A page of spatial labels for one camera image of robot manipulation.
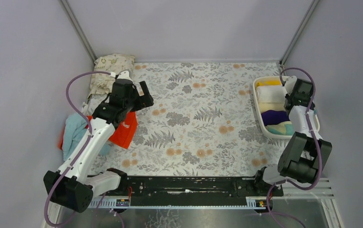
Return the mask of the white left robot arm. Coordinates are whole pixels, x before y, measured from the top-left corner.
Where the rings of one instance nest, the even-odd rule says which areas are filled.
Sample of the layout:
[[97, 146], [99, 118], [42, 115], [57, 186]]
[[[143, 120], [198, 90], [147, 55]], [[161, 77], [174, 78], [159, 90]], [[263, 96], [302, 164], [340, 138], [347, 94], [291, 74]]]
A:
[[56, 203], [82, 213], [93, 198], [119, 188], [126, 174], [110, 168], [89, 177], [94, 159], [103, 145], [115, 133], [127, 114], [151, 107], [154, 99], [145, 81], [140, 82], [143, 95], [129, 79], [116, 79], [112, 92], [95, 109], [88, 129], [71, 156], [57, 171], [47, 171], [43, 181], [48, 193], [45, 206]]

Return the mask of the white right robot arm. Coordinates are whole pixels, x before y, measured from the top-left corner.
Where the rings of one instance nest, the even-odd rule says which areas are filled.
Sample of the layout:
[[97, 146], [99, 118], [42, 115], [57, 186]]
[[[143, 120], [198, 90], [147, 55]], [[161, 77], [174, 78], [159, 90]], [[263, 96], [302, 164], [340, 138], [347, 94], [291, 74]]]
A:
[[316, 87], [313, 80], [288, 77], [282, 82], [285, 110], [294, 133], [276, 167], [257, 171], [255, 181], [261, 184], [289, 182], [301, 190], [314, 188], [332, 151], [332, 144], [323, 140], [315, 128]]

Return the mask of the orange red towel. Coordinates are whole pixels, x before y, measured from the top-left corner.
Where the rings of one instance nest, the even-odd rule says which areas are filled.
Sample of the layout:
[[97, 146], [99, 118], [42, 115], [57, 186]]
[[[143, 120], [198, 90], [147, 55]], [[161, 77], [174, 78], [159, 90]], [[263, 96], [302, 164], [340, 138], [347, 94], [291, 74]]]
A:
[[[109, 141], [119, 147], [122, 147], [124, 149], [128, 149], [133, 136], [137, 130], [138, 127], [138, 121], [136, 117], [136, 113], [128, 113], [126, 116], [126, 119], [120, 123], [118, 128], [115, 130], [115, 132], [111, 135], [109, 138]], [[61, 133], [58, 148], [61, 149], [62, 140], [63, 140], [63, 134], [64, 130]]]

